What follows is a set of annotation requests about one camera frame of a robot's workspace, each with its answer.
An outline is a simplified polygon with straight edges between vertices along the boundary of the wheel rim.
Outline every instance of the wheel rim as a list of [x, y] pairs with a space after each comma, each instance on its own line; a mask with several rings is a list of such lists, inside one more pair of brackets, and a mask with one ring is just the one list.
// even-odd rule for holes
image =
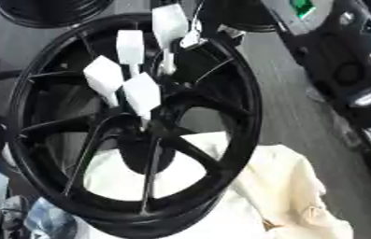
[[78, 24], [100, 14], [113, 0], [0, 0], [0, 14], [26, 27], [57, 28]]
[[[207, 76], [202, 74], [198, 80], [193, 82], [191, 89], [184, 89], [183, 82], [180, 82], [178, 87], [177, 84], [172, 85], [166, 83], [165, 79], [158, 78], [158, 83], [165, 92], [164, 103], [153, 112], [156, 120], [150, 123], [150, 128], [147, 130], [152, 144], [161, 144], [165, 148], [174, 148], [194, 156], [207, 170], [207, 175], [199, 182], [171, 196], [160, 199], [152, 198], [151, 182], [157, 170], [151, 170], [151, 168], [155, 168], [155, 163], [152, 163], [155, 157], [149, 153], [149, 160], [147, 160], [149, 170], [146, 174], [147, 183], [142, 200], [140, 202], [117, 201], [86, 191], [79, 184], [81, 178], [72, 176], [68, 179], [56, 165], [48, 163], [47, 160], [37, 158], [34, 161], [33, 155], [44, 155], [48, 152], [36, 147], [33, 154], [28, 154], [29, 147], [33, 145], [30, 138], [50, 134], [50, 131], [52, 133], [89, 131], [88, 138], [91, 140], [87, 141], [89, 143], [85, 143], [83, 153], [80, 153], [84, 156], [83, 159], [79, 157], [80, 161], [87, 159], [87, 162], [92, 158], [93, 152], [98, 149], [98, 143], [95, 139], [102, 138], [92, 137], [92, 135], [101, 135], [108, 129], [125, 128], [125, 125], [138, 123], [137, 117], [132, 114], [120, 114], [119, 109], [105, 108], [97, 114], [37, 125], [31, 125], [32, 121], [29, 118], [34, 110], [32, 99], [38, 92], [38, 88], [44, 86], [42, 82], [53, 80], [51, 82], [53, 84], [86, 85], [85, 79], [79, 71], [48, 72], [53, 68], [51, 65], [64, 58], [65, 52], [70, 51], [69, 49], [74, 48], [73, 46], [82, 45], [83, 52], [90, 61], [101, 53], [99, 49], [96, 49], [97, 45], [94, 44], [96, 38], [101, 36], [105, 38], [104, 33], [110, 31], [116, 33], [119, 29], [140, 29], [150, 34], [150, 19], [151, 16], [148, 14], [113, 16], [86, 23], [60, 36], [49, 44], [21, 74], [9, 110], [10, 149], [27, 179], [45, 198], [63, 210], [86, 219], [100, 230], [123, 237], [155, 238], [167, 236], [193, 225], [206, 215], [248, 162], [251, 152], [258, 143], [262, 121], [261, 96], [250, 68], [235, 49], [222, 40], [210, 39], [204, 47], [195, 49], [195, 52], [189, 54], [197, 56], [203, 55], [201, 52], [205, 52], [205, 57], [214, 59], [213, 67], [208, 68], [208, 73], [216, 73], [218, 69], [227, 65], [226, 72], [230, 72], [231, 75], [224, 78], [227, 80], [229, 77], [237, 78], [236, 83], [233, 82], [233, 84], [235, 85], [234, 90], [239, 91], [234, 96], [236, 98], [231, 96], [227, 100], [236, 100], [240, 105], [236, 106], [229, 101], [219, 100], [219, 98], [207, 96], [203, 91], [195, 90], [199, 90], [199, 87], [204, 89], [207, 84], [205, 83], [207, 81], [204, 80], [212, 78], [212, 74], [207, 74]], [[150, 37], [148, 48], [152, 47], [154, 47], [154, 39]], [[154, 63], [154, 59], [157, 62], [157, 58], [152, 52], [149, 52], [148, 55], [153, 56], [148, 68], [151, 72], [151, 69], [154, 68], [151, 68], [151, 65]], [[116, 60], [116, 56], [109, 55], [108, 57]], [[184, 62], [189, 61], [187, 57], [179, 57], [179, 66], [182, 65], [181, 59]], [[186, 109], [193, 106], [216, 109], [235, 121], [230, 144], [219, 162], [179, 137], [183, 134], [183, 129], [176, 126], [176, 122]], [[84, 172], [87, 166], [88, 163], [80, 166], [78, 171]]]

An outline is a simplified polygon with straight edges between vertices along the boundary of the white block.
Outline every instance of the white block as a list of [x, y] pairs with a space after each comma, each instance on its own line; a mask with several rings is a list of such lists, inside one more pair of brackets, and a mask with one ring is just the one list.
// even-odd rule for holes
[[139, 30], [119, 30], [117, 52], [122, 64], [144, 63], [144, 38]]
[[110, 105], [118, 105], [115, 91], [122, 86], [124, 77], [117, 63], [99, 56], [83, 70], [83, 74], [94, 91], [105, 97]]
[[149, 120], [151, 110], [161, 104], [161, 90], [154, 80], [142, 73], [123, 84], [128, 103], [138, 116]]
[[155, 8], [152, 24], [161, 49], [168, 49], [173, 40], [184, 37], [189, 31], [189, 23], [180, 4]]

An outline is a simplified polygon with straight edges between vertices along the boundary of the wheel spoke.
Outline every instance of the wheel spoke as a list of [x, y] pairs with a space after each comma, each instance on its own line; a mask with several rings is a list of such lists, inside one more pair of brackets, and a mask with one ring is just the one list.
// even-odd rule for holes
[[96, 151], [102, 144], [102, 138], [104, 134], [109, 130], [116, 127], [124, 127], [125, 124], [136, 120], [136, 117], [129, 114], [113, 114], [109, 117], [100, 115], [94, 122], [94, 126], [91, 127], [88, 135], [86, 136], [85, 142], [83, 143], [82, 149], [76, 159], [74, 174], [69, 178], [64, 188], [63, 195], [68, 196], [73, 187], [81, 187], [83, 176], [88, 169], [90, 162], [95, 156]]
[[63, 195], [68, 196], [73, 187], [81, 185], [81, 180], [88, 169], [96, 151], [101, 146], [101, 137], [105, 131], [100, 126], [94, 127], [88, 132], [85, 142], [83, 143], [82, 149], [76, 159], [76, 167], [74, 173], [67, 181], [64, 187]]
[[167, 106], [180, 104], [189, 104], [191, 107], [204, 107], [217, 110], [235, 120], [241, 120], [252, 115], [246, 109], [232, 105], [212, 96], [204, 95], [196, 90], [179, 92], [169, 96], [164, 102], [164, 105]]
[[212, 67], [210, 70], [208, 70], [205, 74], [203, 74], [200, 78], [198, 78], [195, 81], [195, 85], [201, 84], [201, 81], [210, 77], [212, 74], [216, 73], [218, 70], [222, 69], [225, 65], [227, 65], [228, 63], [230, 63], [234, 60], [235, 60], [234, 58], [229, 58], [229, 59], [225, 60], [224, 62], [216, 64], [214, 67]]
[[150, 141], [149, 153], [147, 156], [147, 166], [145, 174], [145, 182], [143, 189], [143, 197], [141, 200], [141, 213], [146, 213], [149, 209], [149, 203], [154, 199], [154, 179], [159, 167], [161, 157], [160, 138], [153, 137]]
[[164, 138], [161, 142], [161, 145], [163, 147], [175, 149], [197, 160], [207, 170], [208, 175], [217, 174], [223, 171], [220, 162], [216, 161], [213, 157], [209, 156], [203, 150], [180, 136]]
[[96, 57], [98, 57], [98, 54], [93, 49], [93, 46], [92, 46], [91, 42], [88, 41], [88, 37], [85, 34], [80, 33], [78, 35], [78, 38], [81, 40], [81, 42], [83, 43], [83, 46], [88, 51], [88, 53], [89, 53], [89, 55], [91, 57], [91, 60], [94, 60]]
[[48, 72], [31, 75], [29, 78], [39, 84], [87, 85], [85, 76], [76, 71]]
[[90, 122], [94, 117], [95, 114], [91, 114], [39, 123], [22, 129], [21, 134], [29, 137], [39, 137], [58, 133], [88, 132]]

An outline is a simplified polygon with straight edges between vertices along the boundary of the gray carpet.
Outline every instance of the gray carpet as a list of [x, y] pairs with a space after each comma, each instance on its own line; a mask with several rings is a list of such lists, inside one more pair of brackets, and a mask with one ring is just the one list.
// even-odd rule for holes
[[[143, 0], [117, 0], [105, 14], [148, 7]], [[26, 66], [63, 31], [22, 28], [0, 16], [0, 69]], [[283, 144], [306, 155], [327, 186], [325, 200], [330, 210], [352, 224], [355, 238], [371, 239], [371, 176], [361, 157], [347, 149], [335, 133], [327, 106], [306, 97], [304, 70], [295, 64], [276, 34], [249, 34], [242, 51], [262, 85], [262, 143]], [[0, 114], [6, 111], [12, 84], [0, 84]], [[198, 124], [192, 117], [188, 121]]]

